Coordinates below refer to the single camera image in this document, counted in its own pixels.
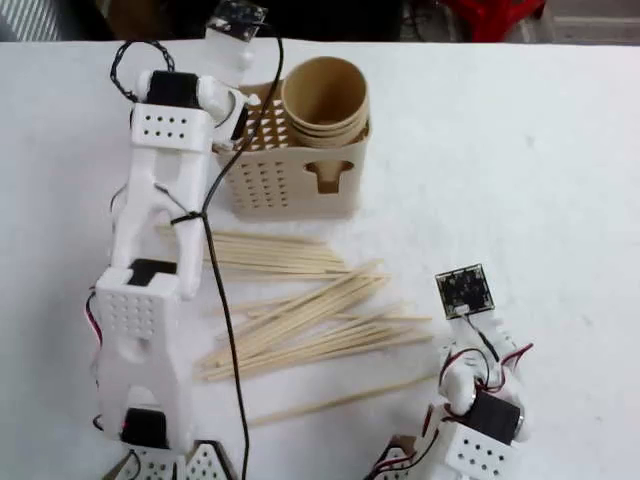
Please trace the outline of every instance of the paper cup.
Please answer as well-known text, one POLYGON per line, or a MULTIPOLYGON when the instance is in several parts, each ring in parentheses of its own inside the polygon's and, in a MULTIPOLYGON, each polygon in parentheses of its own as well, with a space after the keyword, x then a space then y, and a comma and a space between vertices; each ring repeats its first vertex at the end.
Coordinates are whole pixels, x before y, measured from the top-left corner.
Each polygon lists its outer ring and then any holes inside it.
POLYGON ((334 57, 314 58, 294 68, 282 84, 282 103, 295 133, 301 132, 301 143, 307 136, 340 137, 349 143, 359 133, 354 127, 369 115, 362 72, 334 57))

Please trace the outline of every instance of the white surface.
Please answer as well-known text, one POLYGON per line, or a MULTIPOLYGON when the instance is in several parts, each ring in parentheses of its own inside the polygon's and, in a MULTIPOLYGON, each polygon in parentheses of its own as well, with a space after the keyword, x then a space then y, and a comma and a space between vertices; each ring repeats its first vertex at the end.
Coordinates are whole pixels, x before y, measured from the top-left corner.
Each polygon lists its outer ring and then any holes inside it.
MULTIPOLYGON (((177 70, 216 74, 203 43, 168 46, 177 70)), ((252 83, 269 80, 276 66, 275 41, 257 46, 246 79, 252 83)), ((520 478, 635 472, 640 51, 285 47, 286 71, 313 55, 340 54, 367 76, 376 133, 362 208, 351 220, 244 228, 321 235, 353 264, 383 257, 394 275, 388 296, 438 319, 434 274, 482 262, 516 339, 536 343, 523 367, 537 432, 525 445, 520 478)), ((0 45, 3 477, 98 478, 122 454, 91 426, 95 345, 81 312, 108 261, 108 201, 130 156, 130 105, 108 78, 116 48, 0 45)), ((124 84, 130 88, 140 70, 161 62, 154 50, 133 47, 122 63, 124 84)), ((220 194, 212 221, 240 226, 220 194)), ((217 304, 205 277, 196 313, 217 304)), ((257 290, 273 293, 266 285, 257 290)), ((249 293, 229 284, 229 296, 238 302, 249 293)), ((220 329, 221 320, 212 324, 184 321, 188 332, 220 329)), ((193 338, 197 352, 211 346, 208 335, 193 338)), ((246 381, 249 415, 417 376, 427 353, 393 350, 246 381)), ((250 478, 359 479, 391 434, 419 430, 432 390, 256 429, 250 478)), ((222 439, 239 469, 232 383, 198 387, 195 397, 200 435, 222 439)))

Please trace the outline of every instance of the red object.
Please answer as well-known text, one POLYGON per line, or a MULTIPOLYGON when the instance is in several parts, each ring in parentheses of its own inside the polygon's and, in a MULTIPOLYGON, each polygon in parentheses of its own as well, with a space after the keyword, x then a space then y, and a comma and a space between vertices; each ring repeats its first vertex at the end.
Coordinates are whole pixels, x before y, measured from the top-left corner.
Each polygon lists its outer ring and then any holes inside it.
POLYGON ((472 42, 501 42, 520 20, 542 16, 546 0, 441 0, 471 25, 472 42))

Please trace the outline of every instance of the circuit board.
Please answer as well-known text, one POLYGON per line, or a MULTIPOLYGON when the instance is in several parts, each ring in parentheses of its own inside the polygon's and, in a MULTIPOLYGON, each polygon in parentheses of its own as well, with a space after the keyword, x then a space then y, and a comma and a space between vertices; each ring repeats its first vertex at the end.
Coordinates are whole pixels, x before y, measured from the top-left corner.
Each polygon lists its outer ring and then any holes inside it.
POLYGON ((255 37, 260 24, 267 16, 267 9, 244 0, 220 2, 207 28, 217 30, 243 42, 255 37))
POLYGON ((436 275, 447 319, 459 317, 458 307, 467 305, 468 315, 493 310, 494 304, 482 265, 472 265, 436 275))

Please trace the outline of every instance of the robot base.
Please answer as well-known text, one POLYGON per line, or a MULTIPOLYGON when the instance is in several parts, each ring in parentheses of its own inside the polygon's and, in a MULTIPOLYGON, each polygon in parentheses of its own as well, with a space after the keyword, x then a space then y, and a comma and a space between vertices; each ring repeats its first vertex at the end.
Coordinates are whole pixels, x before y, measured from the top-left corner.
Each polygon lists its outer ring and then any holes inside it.
POLYGON ((236 480, 224 448, 218 442, 198 441, 191 453, 133 447, 103 480, 236 480))

